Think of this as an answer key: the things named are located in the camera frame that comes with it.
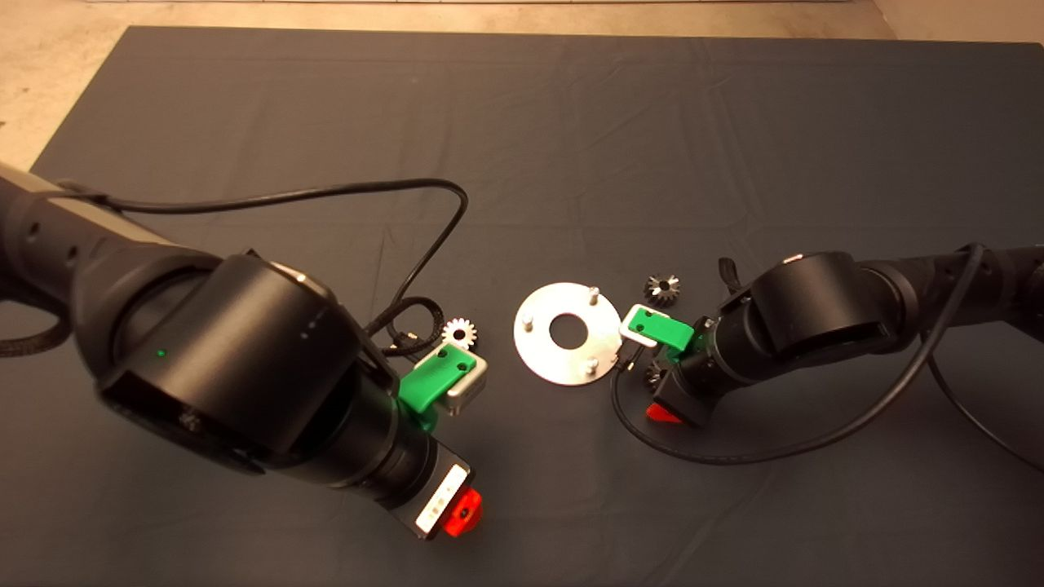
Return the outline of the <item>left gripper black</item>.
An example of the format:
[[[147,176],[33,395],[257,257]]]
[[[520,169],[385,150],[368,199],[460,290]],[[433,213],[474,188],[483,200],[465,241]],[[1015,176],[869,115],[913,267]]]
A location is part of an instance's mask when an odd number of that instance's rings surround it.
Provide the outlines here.
[[[438,439],[425,437],[420,469],[408,487],[392,498],[392,516],[422,541],[440,535],[460,537],[484,516],[484,498],[474,488],[475,471]]]

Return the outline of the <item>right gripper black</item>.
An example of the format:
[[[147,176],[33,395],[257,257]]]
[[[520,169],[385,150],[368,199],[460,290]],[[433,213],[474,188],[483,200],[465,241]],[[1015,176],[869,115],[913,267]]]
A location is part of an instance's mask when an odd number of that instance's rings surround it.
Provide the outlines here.
[[[671,365],[657,384],[657,403],[646,419],[668,425],[706,427],[723,394],[727,375],[719,363]]]

